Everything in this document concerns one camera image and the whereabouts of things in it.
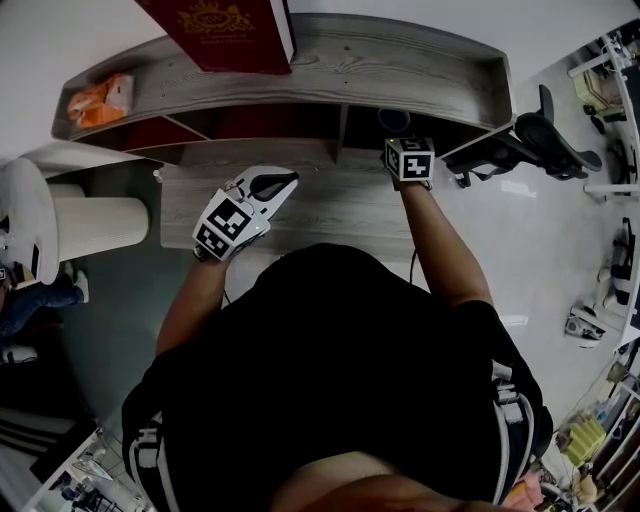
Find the white ribbed cylinder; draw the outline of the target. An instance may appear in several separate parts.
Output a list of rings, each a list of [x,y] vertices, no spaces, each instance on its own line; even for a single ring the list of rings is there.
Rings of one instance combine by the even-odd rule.
[[[131,197],[87,197],[75,184],[50,184],[61,262],[141,243],[150,229],[145,204]]]

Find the grey wooden desk with hutch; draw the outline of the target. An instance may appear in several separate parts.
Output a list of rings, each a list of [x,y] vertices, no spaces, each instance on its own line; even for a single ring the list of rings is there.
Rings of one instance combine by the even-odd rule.
[[[430,138],[443,158],[515,121],[507,57],[462,36],[383,18],[292,14],[296,54],[286,75],[204,72],[165,32],[68,80],[52,136],[178,165],[196,143],[314,139],[338,151],[383,150],[395,136]],[[131,113],[78,129],[72,96],[115,74],[135,79]],[[393,133],[379,109],[408,112]]]

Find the black office chair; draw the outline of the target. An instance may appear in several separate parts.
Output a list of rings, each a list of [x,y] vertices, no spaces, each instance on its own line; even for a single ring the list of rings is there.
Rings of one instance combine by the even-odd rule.
[[[593,151],[579,152],[569,145],[554,125],[550,90],[538,87],[540,108],[520,115],[512,128],[497,132],[444,157],[461,188],[471,186],[471,176],[481,181],[513,171],[527,163],[559,181],[585,179],[599,172],[602,160]]]

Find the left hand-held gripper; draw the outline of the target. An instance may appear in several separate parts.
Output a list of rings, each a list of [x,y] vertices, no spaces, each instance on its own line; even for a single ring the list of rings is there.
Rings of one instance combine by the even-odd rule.
[[[200,258],[226,261],[265,236],[274,216],[299,183],[297,172],[253,166],[219,188],[200,215],[192,238]]]

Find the white grey floor device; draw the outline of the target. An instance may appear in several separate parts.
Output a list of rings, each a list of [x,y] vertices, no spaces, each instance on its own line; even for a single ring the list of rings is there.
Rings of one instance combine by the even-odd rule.
[[[571,308],[565,323],[565,334],[577,338],[580,348],[594,348],[599,344],[605,332],[606,330],[601,328],[592,308],[587,306]]]

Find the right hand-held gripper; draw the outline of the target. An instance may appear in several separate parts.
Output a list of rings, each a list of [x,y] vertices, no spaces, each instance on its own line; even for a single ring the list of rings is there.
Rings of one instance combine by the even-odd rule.
[[[430,138],[408,137],[385,140],[384,164],[399,181],[430,181],[435,151]]]

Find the person's black shirt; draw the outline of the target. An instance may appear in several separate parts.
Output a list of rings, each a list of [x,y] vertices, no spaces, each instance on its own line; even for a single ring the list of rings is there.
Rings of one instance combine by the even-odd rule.
[[[268,512],[297,470],[350,452],[501,501],[551,434],[492,305],[448,306],[332,244],[278,259],[158,356],[122,424],[126,470],[159,512]]]

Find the yellow green foam block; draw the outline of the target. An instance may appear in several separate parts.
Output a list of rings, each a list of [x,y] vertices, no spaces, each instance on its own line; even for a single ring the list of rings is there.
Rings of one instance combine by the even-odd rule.
[[[581,467],[597,453],[606,432],[592,415],[581,417],[569,426],[569,444],[565,455],[575,467]]]

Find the person's left forearm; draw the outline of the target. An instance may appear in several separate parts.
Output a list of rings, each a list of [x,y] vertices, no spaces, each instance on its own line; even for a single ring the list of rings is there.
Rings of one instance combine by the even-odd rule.
[[[202,330],[221,309],[229,262],[197,261],[189,270],[161,325],[155,355],[159,356]]]

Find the person's right forearm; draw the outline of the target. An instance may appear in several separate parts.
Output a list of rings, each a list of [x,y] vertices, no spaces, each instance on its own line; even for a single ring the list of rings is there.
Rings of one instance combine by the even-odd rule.
[[[417,258],[432,295],[451,307],[470,301],[490,304],[481,266],[431,192],[417,182],[399,182]]]

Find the blue cup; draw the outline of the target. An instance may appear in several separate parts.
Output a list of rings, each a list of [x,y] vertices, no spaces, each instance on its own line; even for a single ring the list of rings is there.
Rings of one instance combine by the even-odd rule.
[[[405,111],[379,109],[378,120],[386,130],[393,133],[400,133],[409,128],[411,116]]]

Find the maroon gold-printed book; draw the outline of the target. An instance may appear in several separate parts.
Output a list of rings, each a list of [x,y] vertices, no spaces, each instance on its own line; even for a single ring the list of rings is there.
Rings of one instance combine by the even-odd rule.
[[[291,72],[296,40],[287,0],[135,2],[204,72]]]

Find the orange plastic packet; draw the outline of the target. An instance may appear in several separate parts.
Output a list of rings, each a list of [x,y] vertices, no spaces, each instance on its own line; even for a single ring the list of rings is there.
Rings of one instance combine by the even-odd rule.
[[[90,129],[127,117],[133,108],[134,85],[132,75],[119,73],[78,92],[67,106],[68,118],[78,129]]]

